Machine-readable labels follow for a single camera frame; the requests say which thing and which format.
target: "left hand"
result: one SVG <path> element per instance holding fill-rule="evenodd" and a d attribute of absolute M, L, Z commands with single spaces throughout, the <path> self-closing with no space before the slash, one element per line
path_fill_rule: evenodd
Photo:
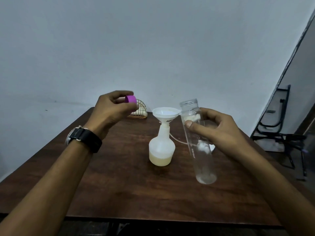
<path fill-rule="evenodd" d="M 133 94 L 132 91 L 116 90 L 101 95 L 84 127 L 103 140 L 113 125 L 139 108 L 136 103 L 124 103 L 124 98 L 119 99 Z"/>

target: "black watch strap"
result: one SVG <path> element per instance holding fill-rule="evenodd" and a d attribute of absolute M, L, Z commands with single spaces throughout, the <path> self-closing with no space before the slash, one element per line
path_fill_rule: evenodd
<path fill-rule="evenodd" d="M 98 152 L 102 145 L 102 140 L 97 135 L 87 128 L 83 128 L 81 126 L 76 127 L 69 133 L 65 142 L 66 145 L 68 145 L 73 139 L 86 144 L 93 153 Z"/>

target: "gold wire holder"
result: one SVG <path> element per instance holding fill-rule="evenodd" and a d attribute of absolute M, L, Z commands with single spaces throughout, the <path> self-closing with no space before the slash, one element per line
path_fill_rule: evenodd
<path fill-rule="evenodd" d="M 138 119 L 146 119 L 148 117 L 147 107 L 141 100 L 137 99 L 137 104 L 139 105 L 139 109 L 135 112 L 132 112 L 128 117 L 130 118 L 138 118 Z"/>

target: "forearm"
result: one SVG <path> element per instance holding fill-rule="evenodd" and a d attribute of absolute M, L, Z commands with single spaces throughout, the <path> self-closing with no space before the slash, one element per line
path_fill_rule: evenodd
<path fill-rule="evenodd" d="M 26 197 L 0 224 L 2 235 L 55 235 L 92 153 L 72 141 Z"/>
<path fill-rule="evenodd" d="M 315 234 L 314 206 L 257 152 L 241 163 L 257 180 L 264 198 L 291 235 Z"/>

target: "dark brown table top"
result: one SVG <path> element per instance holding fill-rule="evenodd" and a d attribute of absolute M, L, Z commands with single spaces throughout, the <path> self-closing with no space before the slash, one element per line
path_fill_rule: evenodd
<path fill-rule="evenodd" d="M 65 149 L 70 130 L 83 125 L 91 112 L 0 183 L 0 213 L 9 213 L 21 201 Z M 249 174 L 218 149 L 213 152 L 218 179 L 211 185 L 197 182 L 188 147 L 182 143 L 174 141 L 168 166 L 153 165 L 149 141 L 157 136 L 159 125 L 149 113 L 145 120 L 125 119 L 112 127 L 93 156 L 67 216 L 280 225 Z M 186 141 L 180 117 L 170 125 L 171 133 Z"/>

